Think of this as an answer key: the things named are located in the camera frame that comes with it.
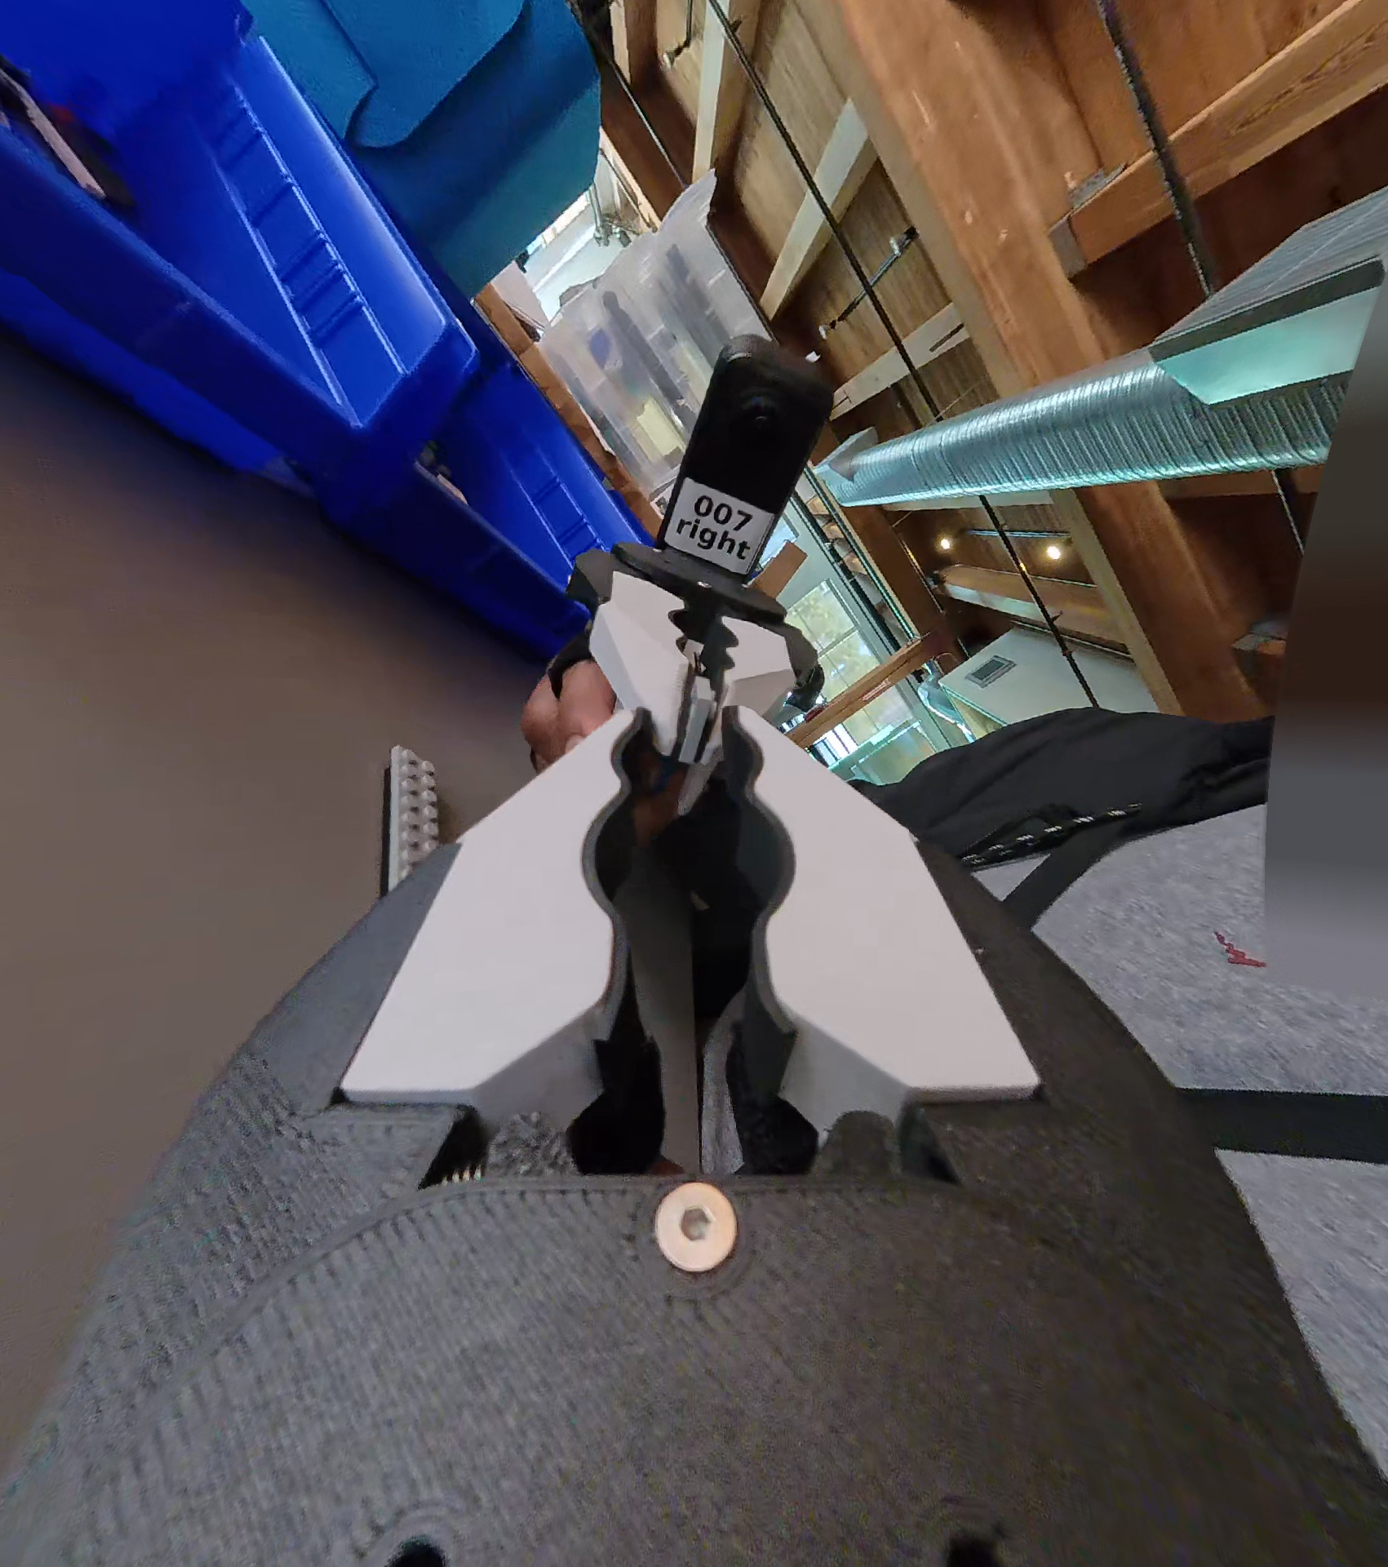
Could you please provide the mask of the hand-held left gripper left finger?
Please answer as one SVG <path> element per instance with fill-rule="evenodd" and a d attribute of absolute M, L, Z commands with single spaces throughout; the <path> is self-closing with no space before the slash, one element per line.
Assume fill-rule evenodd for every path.
<path fill-rule="evenodd" d="M 601 841 L 634 841 L 624 751 L 646 722 L 617 712 L 437 854 L 425 922 L 339 1080 L 353 1105 L 576 1119 L 601 1093 L 595 1045 L 627 992 Z"/>

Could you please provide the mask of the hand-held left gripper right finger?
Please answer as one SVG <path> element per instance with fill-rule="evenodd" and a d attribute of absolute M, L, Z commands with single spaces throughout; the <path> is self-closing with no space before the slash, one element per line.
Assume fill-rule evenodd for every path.
<path fill-rule="evenodd" d="M 848 1111 L 1032 1100 L 1038 1067 L 917 847 L 758 713 L 723 713 L 740 864 L 765 896 L 745 1000 L 762 1105 Z"/>

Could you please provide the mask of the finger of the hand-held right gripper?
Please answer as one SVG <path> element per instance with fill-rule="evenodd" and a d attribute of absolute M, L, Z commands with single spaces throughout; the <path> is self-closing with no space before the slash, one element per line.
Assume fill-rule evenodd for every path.
<path fill-rule="evenodd" d="M 708 719 L 723 709 L 749 709 L 775 722 L 798 674 L 791 646 L 775 630 L 705 633 L 705 680 L 713 687 Z"/>
<path fill-rule="evenodd" d="M 627 712 L 652 717 L 652 733 L 689 733 L 698 697 L 698 656 L 686 646 L 689 609 L 655 581 L 610 575 L 608 598 L 589 626 L 589 656 Z"/>

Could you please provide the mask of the small grey toy brick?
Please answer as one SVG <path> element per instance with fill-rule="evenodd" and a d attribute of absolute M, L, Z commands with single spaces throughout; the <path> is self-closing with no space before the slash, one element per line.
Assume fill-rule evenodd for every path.
<path fill-rule="evenodd" d="M 678 791 L 678 818 L 686 818 L 702 799 L 714 767 L 720 764 L 720 685 L 702 677 L 698 665 L 689 670 L 682 690 L 682 717 L 673 764 L 682 768 Z"/>

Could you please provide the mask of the grey plate with red bricks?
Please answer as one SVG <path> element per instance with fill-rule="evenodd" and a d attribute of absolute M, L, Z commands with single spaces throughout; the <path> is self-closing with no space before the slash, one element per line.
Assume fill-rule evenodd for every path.
<path fill-rule="evenodd" d="M 392 746 L 384 781 L 382 894 L 390 894 L 438 851 L 438 791 L 434 764 L 405 746 Z"/>

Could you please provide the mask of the blue plastic bin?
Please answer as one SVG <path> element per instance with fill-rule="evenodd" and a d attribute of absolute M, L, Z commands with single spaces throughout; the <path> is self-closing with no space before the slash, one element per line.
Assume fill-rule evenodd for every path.
<path fill-rule="evenodd" d="M 395 482 L 477 368 L 245 4 L 0 4 L 138 208 L 0 128 L 0 323 L 232 466 Z"/>
<path fill-rule="evenodd" d="M 506 342 L 488 345 L 430 445 L 434 466 L 412 463 L 337 529 L 512 643 L 557 654 L 588 625 L 576 561 L 647 542 L 643 523 Z"/>

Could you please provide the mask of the pile of toy bricks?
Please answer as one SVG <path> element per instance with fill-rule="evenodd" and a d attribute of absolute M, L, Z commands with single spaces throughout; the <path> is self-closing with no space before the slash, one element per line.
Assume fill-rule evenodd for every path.
<path fill-rule="evenodd" d="M 0 128 L 45 152 L 85 194 L 126 215 L 138 208 L 133 192 L 117 166 L 114 149 L 69 108 L 45 101 L 29 73 L 0 51 Z"/>

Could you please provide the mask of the person's right forearm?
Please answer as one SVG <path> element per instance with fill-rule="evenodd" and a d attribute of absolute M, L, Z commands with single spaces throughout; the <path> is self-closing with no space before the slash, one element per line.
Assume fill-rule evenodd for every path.
<path fill-rule="evenodd" d="M 769 831 L 714 781 L 679 812 L 682 773 L 636 804 L 636 831 L 692 919 L 692 999 L 714 1021 L 749 977 L 753 931 L 778 889 Z"/>

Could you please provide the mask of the wooden workbench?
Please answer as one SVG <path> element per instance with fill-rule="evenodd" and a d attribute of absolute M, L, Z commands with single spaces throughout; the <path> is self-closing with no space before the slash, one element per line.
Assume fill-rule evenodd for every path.
<path fill-rule="evenodd" d="M 788 730 L 788 738 L 803 748 L 817 746 L 824 733 L 858 717 L 898 683 L 910 680 L 917 667 L 952 651 L 957 635 L 946 626 L 917 635 L 913 643 L 901 646 L 894 656 L 848 685 L 839 697 L 827 700 L 822 709 L 814 709 Z"/>

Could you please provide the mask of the clear plastic storage container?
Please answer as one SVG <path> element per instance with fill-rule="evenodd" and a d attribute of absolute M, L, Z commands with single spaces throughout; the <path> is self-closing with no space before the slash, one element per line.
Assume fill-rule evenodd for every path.
<path fill-rule="evenodd" d="M 708 227 L 705 170 L 543 331 L 541 352 L 652 503 L 679 472 L 714 362 L 769 326 Z"/>

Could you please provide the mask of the person's black hoodie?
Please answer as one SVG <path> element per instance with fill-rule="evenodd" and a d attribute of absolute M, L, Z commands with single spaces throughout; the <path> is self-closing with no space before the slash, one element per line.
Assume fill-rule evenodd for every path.
<path fill-rule="evenodd" d="M 932 755 L 888 786 L 861 781 L 858 790 L 952 858 L 1039 807 L 1102 812 L 1138 800 L 1134 822 L 1081 832 L 1138 839 L 1263 807 L 1272 725 L 1272 717 L 1216 722 L 1076 709 Z"/>

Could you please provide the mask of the light blue felt bag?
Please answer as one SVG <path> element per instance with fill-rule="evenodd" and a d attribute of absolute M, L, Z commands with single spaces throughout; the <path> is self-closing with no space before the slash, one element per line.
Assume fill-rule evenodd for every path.
<path fill-rule="evenodd" d="M 592 182 L 601 70 L 570 4 L 248 4 L 427 271 L 477 295 Z"/>

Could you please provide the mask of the black white drawstring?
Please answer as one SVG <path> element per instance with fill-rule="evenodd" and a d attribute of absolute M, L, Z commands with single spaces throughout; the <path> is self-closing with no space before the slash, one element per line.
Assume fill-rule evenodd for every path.
<path fill-rule="evenodd" d="M 959 861 L 971 871 L 1012 864 L 1016 858 L 1047 857 L 1081 832 L 1099 826 L 1121 826 L 1142 812 L 1142 804 L 1112 807 L 1102 812 L 1076 812 L 1065 807 L 1039 807 L 1025 818 L 1016 818 L 978 844 L 959 854 Z"/>

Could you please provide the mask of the silver ventilation duct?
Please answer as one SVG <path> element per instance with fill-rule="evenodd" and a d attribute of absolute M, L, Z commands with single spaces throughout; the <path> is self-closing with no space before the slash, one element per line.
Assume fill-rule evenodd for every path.
<path fill-rule="evenodd" d="M 1147 349 L 822 466 L 839 506 L 1324 463 L 1388 273 L 1388 186 L 1276 247 Z"/>

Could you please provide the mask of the wooden wall structure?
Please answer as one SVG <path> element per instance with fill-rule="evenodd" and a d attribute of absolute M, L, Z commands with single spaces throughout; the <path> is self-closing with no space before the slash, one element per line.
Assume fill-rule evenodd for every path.
<path fill-rule="evenodd" d="M 1224 285 L 1388 186 L 1388 4 L 1116 4 Z M 839 387 L 824 450 L 1147 349 L 1202 304 L 1096 4 L 576 4 L 610 149 Z M 1276 712 L 1322 466 L 837 508 L 903 638 L 1128 654 L 1153 706 Z"/>

